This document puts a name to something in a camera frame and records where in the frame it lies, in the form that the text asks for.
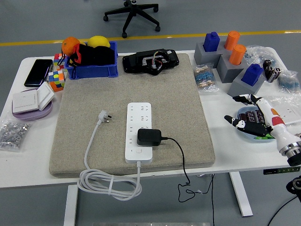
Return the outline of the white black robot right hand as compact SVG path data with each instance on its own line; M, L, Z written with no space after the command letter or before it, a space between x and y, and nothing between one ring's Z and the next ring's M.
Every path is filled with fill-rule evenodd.
M229 115L224 116L224 119L238 130L247 134L263 137L266 134L271 134L277 141L277 149L281 150L293 143L300 143L301 138L288 131L287 126L271 106L271 104L262 97L257 97L253 94L243 94L234 96L236 102L256 105L263 114L265 124L249 122L235 119Z

